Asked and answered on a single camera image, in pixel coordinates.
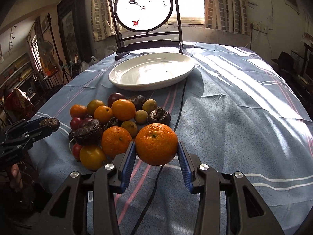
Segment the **person's left hand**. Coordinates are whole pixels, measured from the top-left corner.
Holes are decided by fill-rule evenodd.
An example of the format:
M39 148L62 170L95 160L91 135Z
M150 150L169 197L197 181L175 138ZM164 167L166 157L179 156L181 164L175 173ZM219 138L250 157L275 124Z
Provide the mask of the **person's left hand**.
M10 185L13 189L16 191L19 191L23 188L23 182L21 178L21 172L19 170L19 166L17 164L12 165L11 167L11 179L10 179Z

